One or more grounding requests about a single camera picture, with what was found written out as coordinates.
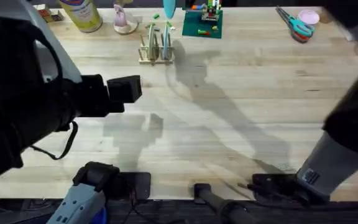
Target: bottle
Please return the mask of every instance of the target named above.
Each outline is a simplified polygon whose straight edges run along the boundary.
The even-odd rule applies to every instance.
[[[59,3],[81,32],[94,32],[102,26],[93,0],[59,0]]]

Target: pink figurine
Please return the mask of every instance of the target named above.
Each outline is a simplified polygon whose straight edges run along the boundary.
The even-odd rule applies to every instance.
[[[136,18],[130,13],[125,13],[124,8],[118,4],[114,5],[116,17],[114,18],[114,30],[122,35],[134,32],[139,25]]]

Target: light wood tabletop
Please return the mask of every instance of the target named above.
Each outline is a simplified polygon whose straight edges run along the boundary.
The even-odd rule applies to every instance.
[[[104,24],[90,34],[68,17],[50,28],[84,75],[140,75],[143,96],[123,114],[76,119],[78,135],[61,161],[26,150],[24,167],[0,176],[0,198],[63,198],[78,169],[98,161],[150,172],[151,198],[191,199],[192,185],[206,182],[221,197],[253,199],[239,184],[254,173],[296,172],[358,76],[355,44],[335,23],[317,24],[299,44],[274,7],[224,8],[222,39],[182,36],[185,12],[177,9],[175,63],[139,65],[139,34],[150,22],[162,29],[165,14],[125,10],[142,21],[131,35],[115,33],[113,9],[99,10]],[[53,133],[37,146],[59,154],[68,136]],[[358,172],[332,200],[358,200]]]

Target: blue handle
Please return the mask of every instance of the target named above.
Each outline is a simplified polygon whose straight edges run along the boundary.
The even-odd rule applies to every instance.
[[[303,36],[311,37],[314,32],[314,28],[300,21],[299,19],[290,19],[290,23],[293,30]]]

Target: label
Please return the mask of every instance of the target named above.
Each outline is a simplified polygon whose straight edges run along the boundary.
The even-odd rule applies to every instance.
[[[319,177],[320,175],[317,172],[308,168],[306,172],[303,174],[302,180],[304,180],[306,183],[310,185],[314,185],[314,183],[316,182],[316,180],[318,180]]]
[[[93,32],[102,24],[92,0],[60,0],[60,5],[82,32]]]

